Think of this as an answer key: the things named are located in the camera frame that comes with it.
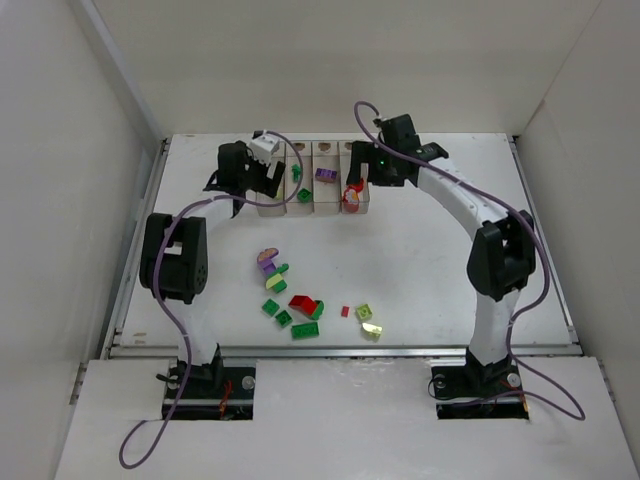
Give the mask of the green long lego brick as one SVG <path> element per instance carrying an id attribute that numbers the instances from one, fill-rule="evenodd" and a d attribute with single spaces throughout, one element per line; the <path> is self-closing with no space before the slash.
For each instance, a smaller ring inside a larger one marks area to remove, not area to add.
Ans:
<path id="1" fill-rule="evenodd" d="M 316 338 L 319 335 L 320 331 L 317 322 L 297 324 L 291 327 L 291 336 L 293 340 Z"/>

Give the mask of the green square lego brick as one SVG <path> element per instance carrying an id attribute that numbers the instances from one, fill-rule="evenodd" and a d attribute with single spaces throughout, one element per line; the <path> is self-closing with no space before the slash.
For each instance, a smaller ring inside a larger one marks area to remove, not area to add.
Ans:
<path id="1" fill-rule="evenodd" d="M 275 316 L 280 310 L 279 304 L 273 299 L 267 299 L 261 306 L 262 311 L 269 317 Z"/>

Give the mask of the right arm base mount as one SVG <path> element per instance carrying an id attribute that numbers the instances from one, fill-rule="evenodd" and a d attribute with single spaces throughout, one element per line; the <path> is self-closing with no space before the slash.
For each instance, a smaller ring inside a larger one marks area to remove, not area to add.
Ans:
<path id="1" fill-rule="evenodd" d="M 508 395 L 522 386 L 518 368 L 496 379 L 474 385 L 463 366 L 441 365 L 431 368 L 429 395 L 436 400 L 439 420 L 528 420 L 526 400 L 520 394 Z"/>

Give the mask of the red ring lego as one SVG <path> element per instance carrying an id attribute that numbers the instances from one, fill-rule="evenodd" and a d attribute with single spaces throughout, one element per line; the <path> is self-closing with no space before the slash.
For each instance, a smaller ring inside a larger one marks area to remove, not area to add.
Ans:
<path id="1" fill-rule="evenodd" d="M 354 190 L 356 193 L 360 193 L 364 190 L 364 187 L 366 186 L 366 181 L 364 178 L 361 178 L 358 182 L 356 183 L 352 183 L 349 184 L 348 187 L 351 190 Z"/>

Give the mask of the green cone lego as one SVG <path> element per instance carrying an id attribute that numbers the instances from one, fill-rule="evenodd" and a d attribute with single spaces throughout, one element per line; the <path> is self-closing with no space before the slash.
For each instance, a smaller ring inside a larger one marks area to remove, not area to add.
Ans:
<path id="1" fill-rule="evenodd" d="M 297 183 L 300 181 L 301 177 L 302 177 L 302 168 L 300 167 L 299 164 L 294 164 L 291 167 L 291 174 L 292 174 L 292 181 L 294 183 Z"/>

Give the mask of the red arch lego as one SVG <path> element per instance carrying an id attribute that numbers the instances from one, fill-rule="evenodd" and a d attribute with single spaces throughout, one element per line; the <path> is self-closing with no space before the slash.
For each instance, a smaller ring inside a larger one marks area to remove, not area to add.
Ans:
<path id="1" fill-rule="evenodd" d="M 342 210 L 349 214 L 355 214 L 360 208 L 359 192 L 352 186 L 348 186 L 342 195 Z"/>

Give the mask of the purple lego brick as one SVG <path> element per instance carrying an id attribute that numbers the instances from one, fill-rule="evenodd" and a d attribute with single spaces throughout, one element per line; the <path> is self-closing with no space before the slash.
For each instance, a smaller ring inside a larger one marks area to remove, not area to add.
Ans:
<path id="1" fill-rule="evenodd" d="M 338 172 L 332 169 L 317 168 L 315 179 L 323 183 L 334 183 L 337 180 Z"/>

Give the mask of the green small square lego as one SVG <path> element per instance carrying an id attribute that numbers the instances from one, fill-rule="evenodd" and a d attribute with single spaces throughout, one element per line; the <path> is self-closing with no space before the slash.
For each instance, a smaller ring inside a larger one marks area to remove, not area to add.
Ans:
<path id="1" fill-rule="evenodd" d="M 306 188 L 301 188 L 296 195 L 298 201 L 302 204 L 310 203 L 313 199 L 312 192 Z"/>

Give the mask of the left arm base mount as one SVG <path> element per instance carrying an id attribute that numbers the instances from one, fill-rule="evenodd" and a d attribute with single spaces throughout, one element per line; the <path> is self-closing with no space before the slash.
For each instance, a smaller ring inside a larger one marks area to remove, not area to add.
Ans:
<path id="1" fill-rule="evenodd" d="M 252 420 L 256 368 L 193 366 L 172 420 Z"/>

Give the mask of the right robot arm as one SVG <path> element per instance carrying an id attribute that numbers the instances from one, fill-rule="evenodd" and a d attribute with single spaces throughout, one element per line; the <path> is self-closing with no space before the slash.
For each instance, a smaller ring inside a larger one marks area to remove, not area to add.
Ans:
<path id="1" fill-rule="evenodd" d="M 357 141 L 351 149 L 347 183 L 402 187 L 406 182 L 435 199 L 469 235 L 472 246 L 466 273 L 476 291 L 475 326 L 466 349 L 464 373 L 484 386 L 510 366 L 506 343 L 509 321 L 520 292 L 536 268 L 534 243 L 520 221 L 533 224 L 525 211 L 508 208 L 479 193 L 439 144 L 423 144 L 408 114 L 373 120 L 375 141 Z"/>

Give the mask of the red large lego brick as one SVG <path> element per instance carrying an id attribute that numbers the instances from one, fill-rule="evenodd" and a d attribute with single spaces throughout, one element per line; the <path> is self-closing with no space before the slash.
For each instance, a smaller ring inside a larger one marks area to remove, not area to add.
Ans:
<path id="1" fill-rule="evenodd" d="M 288 306 L 307 317 L 311 317 L 318 307 L 318 303 L 306 295 L 294 295 Z"/>

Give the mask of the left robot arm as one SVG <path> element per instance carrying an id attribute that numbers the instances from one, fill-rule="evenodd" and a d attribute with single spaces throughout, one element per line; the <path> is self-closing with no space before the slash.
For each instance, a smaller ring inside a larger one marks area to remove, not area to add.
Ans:
<path id="1" fill-rule="evenodd" d="M 217 380 L 217 352 L 196 362 L 193 334 L 168 303 L 191 305 L 205 290 L 208 236 L 216 226 L 236 217 L 246 205 L 271 209 L 286 205 L 278 196 L 286 169 L 277 156 L 283 142 L 273 131 L 258 131 L 248 143 L 221 145 L 217 168 L 196 200 L 176 215 L 152 213 L 146 219 L 139 280 L 177 328 L 184 345 L 177 371 L 164 378 L 172 386 Z"/>

